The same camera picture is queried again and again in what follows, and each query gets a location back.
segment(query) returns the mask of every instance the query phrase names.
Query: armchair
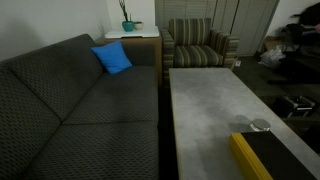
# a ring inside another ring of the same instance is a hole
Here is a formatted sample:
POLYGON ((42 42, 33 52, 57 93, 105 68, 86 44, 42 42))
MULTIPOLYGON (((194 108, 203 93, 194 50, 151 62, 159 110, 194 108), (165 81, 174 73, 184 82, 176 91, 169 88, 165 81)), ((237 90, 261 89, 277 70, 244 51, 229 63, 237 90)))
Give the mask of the armchair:
POLYGON ((164 85, 169 85, 169 68, 227 67, 233 69, 239 39, 211 30, 211 19, 171 19, 162 30, 164 85))

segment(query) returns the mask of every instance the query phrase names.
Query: throw pillow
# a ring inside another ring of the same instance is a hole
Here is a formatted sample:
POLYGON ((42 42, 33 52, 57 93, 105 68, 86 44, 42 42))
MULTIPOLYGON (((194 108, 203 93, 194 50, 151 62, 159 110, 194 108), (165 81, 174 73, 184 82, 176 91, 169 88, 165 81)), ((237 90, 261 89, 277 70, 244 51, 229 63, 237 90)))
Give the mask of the throw pillow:
POLYGON ((115 74, 132 66, 119 40, 101 47, 93 47, 91 50, 98 56, 110 74, 115 74))

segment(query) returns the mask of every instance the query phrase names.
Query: white wall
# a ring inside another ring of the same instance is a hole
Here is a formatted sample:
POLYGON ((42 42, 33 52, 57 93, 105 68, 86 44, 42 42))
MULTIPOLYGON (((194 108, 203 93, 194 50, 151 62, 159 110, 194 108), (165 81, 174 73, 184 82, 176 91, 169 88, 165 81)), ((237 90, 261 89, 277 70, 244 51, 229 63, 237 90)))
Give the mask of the white wall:
MULTIPOLYGON (((114 30, 122 29, 121 23, 124 21, 119 0, 106 0, 111 19, 111 27, 114 30)), ((142 21, 144 26, 155 26, 155 5, 154 0, 126 0, 126 10, 128 18, 132 21, 142 21)))
POLYGON ((319 0, 280 0, 269 26, 267 35, 276 36, 279 30, 290 23, 297 23, 298 18, 293 14, 302 13, 307 7, 320 2, 319 0))
POLYGON ((105 0, 1 0, 0 61, 74 36, 111 28, 105 0))

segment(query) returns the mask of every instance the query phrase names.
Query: gray coffee table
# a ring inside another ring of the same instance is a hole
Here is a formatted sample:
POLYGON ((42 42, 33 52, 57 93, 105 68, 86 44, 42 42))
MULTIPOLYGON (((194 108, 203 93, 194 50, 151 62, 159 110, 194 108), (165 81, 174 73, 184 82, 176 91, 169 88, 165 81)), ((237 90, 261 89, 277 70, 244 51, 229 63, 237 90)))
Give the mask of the gray coffee table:
POLYGON ((231 133, 264 119, 271 131, 320 179, 320 158, 229 69, 170 69, 180 179, 243 179, 229 148, 231 133))

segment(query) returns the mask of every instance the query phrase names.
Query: sofa armrest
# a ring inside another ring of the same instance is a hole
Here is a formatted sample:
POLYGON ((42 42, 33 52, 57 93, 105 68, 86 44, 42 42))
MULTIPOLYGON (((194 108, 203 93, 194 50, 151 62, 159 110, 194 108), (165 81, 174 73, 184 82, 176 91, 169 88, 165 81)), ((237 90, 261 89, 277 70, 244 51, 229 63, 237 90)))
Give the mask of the sofa armrest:
POLYGON ((222 31, 210 31, 209 46, 223 57, 223 66, 233 68, 237 60, 239 38, 222 31))
POLYGON ((151 44, 122 44, 133 66, 155 66, 155 47, 151 44))
POLYGON ((169 85, 169 68, 173 67, 174 41, 169 31, 160 31, 162 37, 162 77, 164 86, 169 85))

